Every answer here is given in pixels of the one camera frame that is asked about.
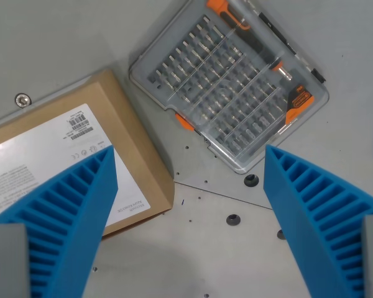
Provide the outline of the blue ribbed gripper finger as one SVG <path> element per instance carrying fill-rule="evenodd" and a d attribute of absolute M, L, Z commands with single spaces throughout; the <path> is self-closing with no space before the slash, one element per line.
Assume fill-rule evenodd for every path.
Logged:
<path fill-rule="evenodd" d="M 264 191 L 312 297 L 373 297 L 372 196 L 272 145 Z"/>
<path fill-rule="evenodd" d="M 0 213 L 27 234 L 32 297 L 81 297 L 117 194 L 109 146 L 50 178 Z"/>

